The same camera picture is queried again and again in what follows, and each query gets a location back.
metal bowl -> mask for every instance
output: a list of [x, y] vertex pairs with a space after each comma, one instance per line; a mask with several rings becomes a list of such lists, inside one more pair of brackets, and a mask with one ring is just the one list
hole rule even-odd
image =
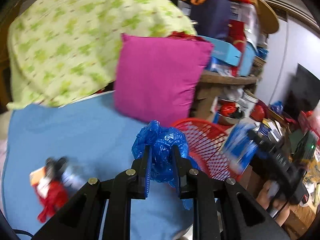
[[228, 100], [228, 99], [223, 99], [223, 98], [218, 98], [218, 103], [220, 105], [226, 104], [226, 103], [237, 103], [238, 101], [232, 101], [232, 100]]
[[221, 125], [234, 125], [239, 123], [239, 121], [243, 119], [243, 116], [241, 118], [230, 118], [230, 117], [223, 116], [222, 114], [218, 114], [218, 116], [219, 116], [218, 124], [221, 124]]

blue box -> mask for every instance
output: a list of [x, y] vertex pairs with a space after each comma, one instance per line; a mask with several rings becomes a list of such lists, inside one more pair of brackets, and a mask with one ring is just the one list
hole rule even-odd
[[243, 53], [243, 59], [241, 62], [241, 66], [238, 70], [238, 75], [246, 77], [250, 74], [252, 68], [252, 62], [256, 56], [256, 50], [250, 42], [247, 42], [247, 46]]
[[237, 66], [239, 64], [241, 52], [236, 49], [235, 46], [225, 41], [220, 41], [206, 36], [199, 35], [199, 37], [204, 38], [206, 41], [209, 41], [214, 45], [211, 57], [223, 60], [232, 66]]

bed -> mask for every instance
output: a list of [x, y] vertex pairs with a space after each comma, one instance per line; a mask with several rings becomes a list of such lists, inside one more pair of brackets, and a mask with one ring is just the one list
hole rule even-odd
[[[29, 174], [46, 158], [68, 156], [84, 167], [86, 178], [111, 179], [131, 166], [132, 144], [145, 125], [116, 112], [113, 93], [60, 108], [31, 104], [13, 111], [2, 177], [10, 225], [32, 234], [42, 226], [37, 221], [42, 208]], [[148, 198], [132, 200], [131, 239], [172, 239], [192, 218], [171, 186], [151, 181]]]

white bucket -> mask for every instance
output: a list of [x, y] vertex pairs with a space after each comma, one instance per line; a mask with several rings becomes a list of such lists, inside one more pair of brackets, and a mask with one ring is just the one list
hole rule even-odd
[[242, 98], [238, 101], [241, 106], [241, 110], [244, 112], [244, 117], [249, 117], [254, 106], [259, 100], [255, 97], [249, 96], [247, 93], [243, 93]]

black monitor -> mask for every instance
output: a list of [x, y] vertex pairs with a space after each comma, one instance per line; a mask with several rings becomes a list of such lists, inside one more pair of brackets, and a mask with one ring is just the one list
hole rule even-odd
[[320, 80], [300, 64], [289, 89], [284, 111], [294, 119], [300, 111], [313, 110], [320, 100]]

